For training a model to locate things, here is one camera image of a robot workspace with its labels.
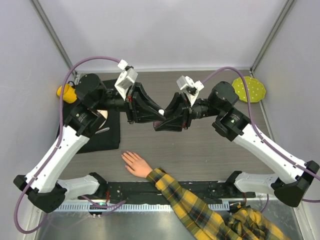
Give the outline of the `yellow plaid sleeve forearm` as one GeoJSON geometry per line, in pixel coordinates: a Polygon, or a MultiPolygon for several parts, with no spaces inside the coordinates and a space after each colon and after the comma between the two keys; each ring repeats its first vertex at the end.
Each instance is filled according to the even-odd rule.
{"type": "Polygon", "coordinates": [[[154,169],[146,179],[162,191],[174,189],[167,199],[185,228],[197,240],[288,240],[289,238],[261,212],[242,207],[227,221],[211,210],[202,199],[181,188],[178,181],[161,168],[154,169]]]}

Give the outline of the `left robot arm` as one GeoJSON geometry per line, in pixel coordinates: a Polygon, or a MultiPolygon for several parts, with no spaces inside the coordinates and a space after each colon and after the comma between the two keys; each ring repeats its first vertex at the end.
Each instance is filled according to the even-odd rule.
{"type": "Polygon", "coordinates": [[[121,96],[116,87],[108,88],[94,73],[83,76],[75,87],[77,101],[63,120],[59,135],[50,150],[27,175],[17,175],[13,183],[28,200],[45,213],[80,196],[102,199],[107,181],[91,172],[80,178],[61,180],[59,177],[71,159],[93,137],[105,122],[101,110],[125,112],[129,123],[164,120],[165,111],[146,93],[139,82],[130,83],[121,96]]]}

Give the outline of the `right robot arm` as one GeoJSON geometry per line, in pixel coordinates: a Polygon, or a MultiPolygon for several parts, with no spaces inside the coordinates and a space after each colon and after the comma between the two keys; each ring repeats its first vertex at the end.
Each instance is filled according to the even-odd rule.
{"type": "Polygon", "coordinates": [[[233,198],[246,192],[269,194],[287,206],[297,207],[320,166],[296,158],[263,134],[234,107],[238,99],[232,85],[225,81],[219,82],[208,98],[196,99],[194,104],[186,93],[177,92],[164,111],[165,120],[154,122],[154,130],[181,132],[192,120],[214,116],[212,126],[220,136],[247,149],[273,170],[272,174],[234,171],[227,179],[226,193],[233,198]]]}

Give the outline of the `purple nail polish bottle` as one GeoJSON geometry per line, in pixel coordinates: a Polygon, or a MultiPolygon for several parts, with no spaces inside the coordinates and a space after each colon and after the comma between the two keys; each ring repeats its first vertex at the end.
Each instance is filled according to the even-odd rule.
{"type": "Polygon", "coordinates": [[[154,128],[157,128],[161,123],[162,123],[161,121],[155,121],[155,122],[153,123],[153,127],[154,127],[154,128]]]}

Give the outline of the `white nail polish cap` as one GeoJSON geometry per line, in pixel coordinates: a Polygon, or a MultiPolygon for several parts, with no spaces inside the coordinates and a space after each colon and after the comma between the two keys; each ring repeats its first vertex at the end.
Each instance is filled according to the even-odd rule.
{"type": "Polygon", "coordinates": [[[159,112],[161,115],[163,115],[163,114],[165,113],[165,111],[164,111],[163,109],[160,109],[158,112],[159,112]]]}

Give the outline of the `mannequin hand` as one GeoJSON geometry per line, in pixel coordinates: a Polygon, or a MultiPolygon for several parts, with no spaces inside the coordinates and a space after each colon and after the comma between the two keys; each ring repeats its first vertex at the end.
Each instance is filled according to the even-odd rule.
{"type": "Polygon", "coordinates": [[[134,176],[146,179],[153,171],[150,165],[137,153],[126,151],[121,154],[121,158],[125,161],[125,168],[134,176]]]}

